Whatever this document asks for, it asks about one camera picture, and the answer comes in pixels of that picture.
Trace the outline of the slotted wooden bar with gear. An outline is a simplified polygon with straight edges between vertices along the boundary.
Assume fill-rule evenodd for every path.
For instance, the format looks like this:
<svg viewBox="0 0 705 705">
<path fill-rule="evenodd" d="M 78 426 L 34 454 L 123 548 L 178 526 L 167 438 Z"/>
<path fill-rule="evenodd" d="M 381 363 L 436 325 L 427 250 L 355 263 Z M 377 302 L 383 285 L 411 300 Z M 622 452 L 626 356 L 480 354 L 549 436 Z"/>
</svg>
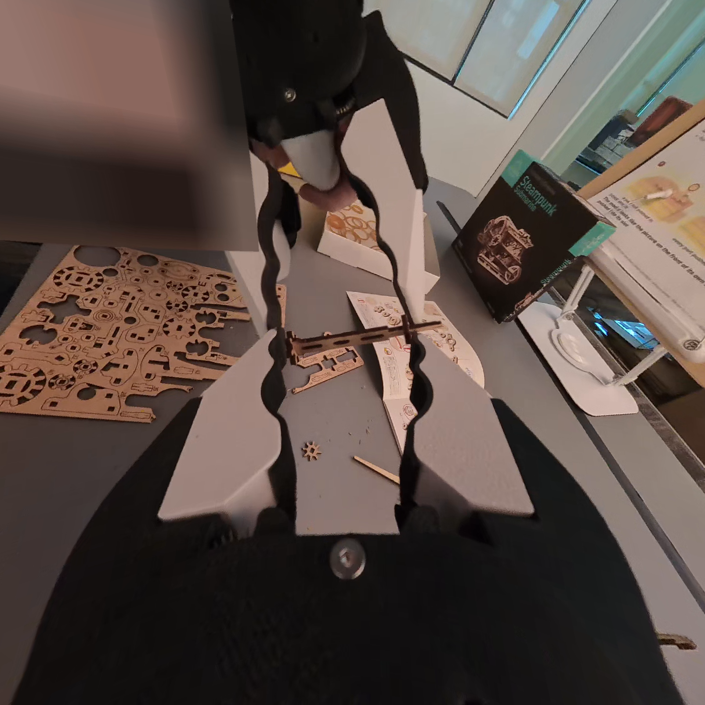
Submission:
<svg viewBox="0 0 705 705">
<path fill-rule="evenodd" d="M 413 333 L 421 333 L 436 329 L 442 325 L 440 320 L 430 322 L 410 323 L 402 316 L 401 325 L 380 326 L 362 331 L 346 331 L 342 333 L 325 333 L 321 336 L 300 338 L 293 331 L 286 332 L 286 352 L 288 359 L 295 364 L 300 358 L 325 353 L 338 348 L 349 348 L 383 342 L 398 336 L 406 343 Z"/>
</svg>

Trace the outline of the small white cardboard box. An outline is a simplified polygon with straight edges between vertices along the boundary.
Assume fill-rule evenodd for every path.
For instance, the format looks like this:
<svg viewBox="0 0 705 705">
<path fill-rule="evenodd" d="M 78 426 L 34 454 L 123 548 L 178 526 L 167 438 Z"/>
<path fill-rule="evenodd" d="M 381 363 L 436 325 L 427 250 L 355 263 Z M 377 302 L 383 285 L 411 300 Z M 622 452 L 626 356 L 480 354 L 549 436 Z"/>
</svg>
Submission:
<svg viewBox="0 0 705 705">
<path fill-rule="evenodd" d="M 424 268 L 425 292 L 428 293 L 440 278 L 440 267 L 436 251 L 436 243 L 431 230 L 428 216 L 423 208 L 422 195 L 419 197 L 424 225 Z M 381 250 L 370 250 L 364 246 L 347 241 L 337 235 L 322 231 L 322 237 L 317 251 L 333 260 L 367 271 L 376 276 L 392 280 L 392 267 L 389 259 Z"/>
</svg>

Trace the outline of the small wooden cutout frame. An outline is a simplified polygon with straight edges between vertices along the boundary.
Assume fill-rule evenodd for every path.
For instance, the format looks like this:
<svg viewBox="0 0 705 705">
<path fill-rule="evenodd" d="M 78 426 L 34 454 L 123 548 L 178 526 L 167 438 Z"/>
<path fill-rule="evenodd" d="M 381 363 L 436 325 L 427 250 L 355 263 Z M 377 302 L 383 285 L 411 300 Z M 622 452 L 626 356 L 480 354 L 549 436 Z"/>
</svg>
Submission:
<svg viewBox="0 0 705 705">
<path fill-rule="evenodd" d="M 303 386 L 292 388 L 292 394 L 307 391 L 324 382 L 352 372 L 364 366 L 364 361 L 355 348 L 337 348 L 299 358 L 296 366 L 302 369 L 315 367 Z"/>
</svg>

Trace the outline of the window with blinds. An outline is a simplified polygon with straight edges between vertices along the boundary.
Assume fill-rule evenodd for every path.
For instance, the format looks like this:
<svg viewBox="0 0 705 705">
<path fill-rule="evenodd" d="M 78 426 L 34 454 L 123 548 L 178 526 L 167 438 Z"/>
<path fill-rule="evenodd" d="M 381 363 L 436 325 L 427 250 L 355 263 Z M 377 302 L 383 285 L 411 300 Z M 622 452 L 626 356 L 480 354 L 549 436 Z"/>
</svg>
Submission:
<svg viewBox="0 0 705 705">
<path fill-rule="evenodd" d="M 419 105 L 465 102 L 510 121 L 548 94 L 616 1 L 367 1 L 400 48 Z"/>
</svg>

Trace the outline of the thin wooden stick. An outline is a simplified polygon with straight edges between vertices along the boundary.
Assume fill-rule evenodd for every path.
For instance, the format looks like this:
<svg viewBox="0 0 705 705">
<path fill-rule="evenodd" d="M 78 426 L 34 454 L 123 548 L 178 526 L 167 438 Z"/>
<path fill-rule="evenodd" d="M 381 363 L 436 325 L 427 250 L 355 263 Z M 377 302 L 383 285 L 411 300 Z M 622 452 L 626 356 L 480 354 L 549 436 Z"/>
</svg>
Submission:
<svg viewBox="0 0 705 705">
<path fill-rule="evenodd" d="M 383 469 L 382 467 L 378 466 L 377 464 L 371 463 L 368 460 L 365 460 L 357 455 L 353 456 L 353 460 L 356 461 L 357 463 L 363 465 L 367 469 L 377 473 L 379 476 L 385 478 L 386 480 L 389 480 L 396 485 L 400 485 L 401 481 L 400 481 L 400 478 L 397 474 L 394 474 L 390 471 L 387 471 L 387 470 Z"/>
</svg>

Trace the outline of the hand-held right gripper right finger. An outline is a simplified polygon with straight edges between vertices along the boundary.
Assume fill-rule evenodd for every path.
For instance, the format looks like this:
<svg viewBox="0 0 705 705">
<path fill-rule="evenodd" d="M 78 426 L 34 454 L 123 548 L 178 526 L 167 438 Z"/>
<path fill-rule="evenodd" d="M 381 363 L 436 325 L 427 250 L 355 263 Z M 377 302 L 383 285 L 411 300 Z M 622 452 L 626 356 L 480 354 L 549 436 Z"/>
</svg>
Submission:
<svg viewBox="0 0 705 705">
<path fill-rule="evenodd" d="M 534 505 L 492 398 L 432 342 L 414 341 L 399 467 L 399 534 L 461 533 L 480 515 L 534 517 Z"/>
</svg>

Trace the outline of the person's left hand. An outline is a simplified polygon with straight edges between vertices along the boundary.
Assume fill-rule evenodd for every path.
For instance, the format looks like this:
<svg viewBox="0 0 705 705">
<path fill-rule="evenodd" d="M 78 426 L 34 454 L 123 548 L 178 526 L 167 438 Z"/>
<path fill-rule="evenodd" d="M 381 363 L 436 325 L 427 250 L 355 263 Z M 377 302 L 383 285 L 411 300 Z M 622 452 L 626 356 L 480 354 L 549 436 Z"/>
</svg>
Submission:
<svg viewBox="0 0 705 705">
<path fill-rule="evenodd" d="M 324 212 L 335 212 L 349 207 L 357 200 L 357 193 L 350 183 L 348 176 L 341 174 L 336 185 L 329 190 L 318 189 L 312 184 L 302 184 L 298 195 Z"/>
</svg>

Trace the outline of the printed instruction booklet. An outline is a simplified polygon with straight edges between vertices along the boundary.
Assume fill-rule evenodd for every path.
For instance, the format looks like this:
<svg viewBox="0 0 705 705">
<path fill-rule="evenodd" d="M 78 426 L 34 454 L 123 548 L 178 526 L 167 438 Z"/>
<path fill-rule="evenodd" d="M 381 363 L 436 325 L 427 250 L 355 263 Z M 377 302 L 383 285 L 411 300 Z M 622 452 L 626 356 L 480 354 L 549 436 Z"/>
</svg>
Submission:
<svg viewBox="0 0 705 705">
<path fill-rule="evenodd" d="M 348 299 L 366 329 L 401 325 L 402 307 L 396 297 L 354 291 Z M 445 356 L 458 365 L 481 387 L 485 386 L 480 358 L 460 331 L 432 301 L 424 306 L 423 322 L 439 322 L 423 332 Z M 408 425 L 417 414 L 410 402 L 412 372 L 409 367 L 410 345 L 403 335 L 373 344 L 382 374 L 382 400 L 400 453 L 403 452 Z"/>
</svg>

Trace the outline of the laser-cut wooden parts sheet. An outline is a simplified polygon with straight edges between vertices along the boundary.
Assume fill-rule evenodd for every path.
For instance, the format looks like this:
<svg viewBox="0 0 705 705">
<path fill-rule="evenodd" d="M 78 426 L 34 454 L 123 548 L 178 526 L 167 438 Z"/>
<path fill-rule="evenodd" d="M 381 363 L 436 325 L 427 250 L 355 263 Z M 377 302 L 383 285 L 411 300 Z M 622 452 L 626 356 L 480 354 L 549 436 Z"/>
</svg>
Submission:
<svg viewBox="0 0 705 705">
<path fill-rule="evenodd" d="M 251 322 L 234 275 L 119 248 L 85 264 L 72 247 L 1 333 L 1 413 L 149 424 L 128 404 L 191 392 L 238 361 L 208 332 Z"/>
</svg>

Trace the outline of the black model kit box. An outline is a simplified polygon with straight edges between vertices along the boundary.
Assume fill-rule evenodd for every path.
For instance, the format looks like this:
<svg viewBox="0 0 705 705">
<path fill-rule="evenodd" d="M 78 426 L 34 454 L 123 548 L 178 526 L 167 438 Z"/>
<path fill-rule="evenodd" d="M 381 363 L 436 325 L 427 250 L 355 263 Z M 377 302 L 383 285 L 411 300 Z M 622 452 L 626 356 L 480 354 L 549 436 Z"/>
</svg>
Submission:
<svg viewBox="0 0 705 705">
<path fill-rule="evenodd" d="M 616 227 L 548 167 L 515 153 L 453 242 L 492 318 L 516 318 Z"/>
</svg>

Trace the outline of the pile of tan rubber bands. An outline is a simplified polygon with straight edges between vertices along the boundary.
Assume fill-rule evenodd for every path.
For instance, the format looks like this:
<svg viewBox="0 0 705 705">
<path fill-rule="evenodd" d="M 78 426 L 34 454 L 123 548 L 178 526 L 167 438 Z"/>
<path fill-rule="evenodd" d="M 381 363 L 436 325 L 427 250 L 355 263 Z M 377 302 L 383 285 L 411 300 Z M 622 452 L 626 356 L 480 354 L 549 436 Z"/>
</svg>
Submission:
<svg viewBox="0 0 705 705">
<path fill-rule="evenodd" d="M 338 211 L 328 212 L 323 229 L 370 250 L 381 251 L 376 237 L 375 213 L 360 201 Z"/>
</svg>

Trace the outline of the white desk stand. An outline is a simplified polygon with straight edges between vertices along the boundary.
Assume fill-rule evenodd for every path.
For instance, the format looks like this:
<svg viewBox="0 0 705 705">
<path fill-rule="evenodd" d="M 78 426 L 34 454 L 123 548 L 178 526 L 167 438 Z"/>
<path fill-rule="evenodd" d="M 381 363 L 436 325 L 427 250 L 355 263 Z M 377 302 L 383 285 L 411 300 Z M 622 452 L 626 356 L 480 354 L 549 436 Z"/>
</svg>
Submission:
<svg viewBox="0 0 705 705">
<path fill-rule="evenodd" d="M 595 277 L 657 340 L 641 362 L 621 374 L 612 370 L 577 325 L 578 304 Z M 662 295 L 650 293 L 646 284 L 602 255 L 584 258 L 562 307 L 536 301 L 518 316 L 518 322 L 572 401 L 593 417 L 637 413 L 628 385 L 667 354 L 691 366 L 704 364 L 704 309 L 691 314 Z"/>
</svg>

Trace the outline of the printed instruction board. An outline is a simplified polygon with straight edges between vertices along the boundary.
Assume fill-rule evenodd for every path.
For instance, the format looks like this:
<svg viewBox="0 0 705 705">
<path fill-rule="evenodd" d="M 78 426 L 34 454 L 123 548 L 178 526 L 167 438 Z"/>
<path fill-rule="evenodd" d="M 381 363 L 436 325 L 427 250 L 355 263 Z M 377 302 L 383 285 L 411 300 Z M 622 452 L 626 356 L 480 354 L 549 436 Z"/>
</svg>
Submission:
<svg viewBox="0 0 705 705">
<path fill-rule="evenodd" d="M 658 343 L 704 364 L 704 101 L 577 192 L 616 231 L 586 257 L 573 308 L 599 277 Z"/>
</svg>

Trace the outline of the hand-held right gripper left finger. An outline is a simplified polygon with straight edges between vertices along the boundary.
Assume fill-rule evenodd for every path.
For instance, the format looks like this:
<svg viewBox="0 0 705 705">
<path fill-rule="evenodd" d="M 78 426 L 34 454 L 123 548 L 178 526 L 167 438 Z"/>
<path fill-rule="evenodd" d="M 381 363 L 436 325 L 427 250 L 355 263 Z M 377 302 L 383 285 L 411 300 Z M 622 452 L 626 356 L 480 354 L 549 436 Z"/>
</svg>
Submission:
<svg viewBox="0 0 705 705">
<path fill-rule="evenodd" d="M 217 515 L 239 537 L 261 511 L 296 520 L 296 466 L 278 414 L 286 395 L 281 330 L 271 329 L 202 394 L 158 517 Z"/>
</svg>

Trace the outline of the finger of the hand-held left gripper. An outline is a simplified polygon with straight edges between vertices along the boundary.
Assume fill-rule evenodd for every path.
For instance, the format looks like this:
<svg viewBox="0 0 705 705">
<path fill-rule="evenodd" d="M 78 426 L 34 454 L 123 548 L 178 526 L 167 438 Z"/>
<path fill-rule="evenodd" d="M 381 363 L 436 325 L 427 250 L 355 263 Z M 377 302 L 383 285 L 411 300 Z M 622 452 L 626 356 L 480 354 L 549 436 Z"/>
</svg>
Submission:
<svg viewBox="0 0 705 705">
<path fill-rule="evenodd" d="M 266 163 L 250 153 L 250 166 L 254 196 L 254 219 L 260 216 L 261 207 L 269 193 L 269 171 Z M 300 206 L 293 187 L 283 179 L 281 207 L 273 222 L 273 245 L 279 261 L 276 294 L 281 309 L 281 326 L 286 318 L 286 287 L 283 280 L 288 277 L 291 263 L 291 250 L 300 230 Z M 226 257 L 238 281 L 241 294 L 249 310 L 252 323 L 258 336 L 267 330 L 267 304 L 261 292 L 261 279 L 265 269 L 265 256 L 258 246 L 256 251 L 234 250 L 226 252 Z"/>
<path fill-rule="evenodd" d="M 336 157 L 341 174 L 374 212 L 377 246 L 408 326 L 421 330 L 427 293 L 422 191 L 384 99 L 353 111 Z"/>
</svg>

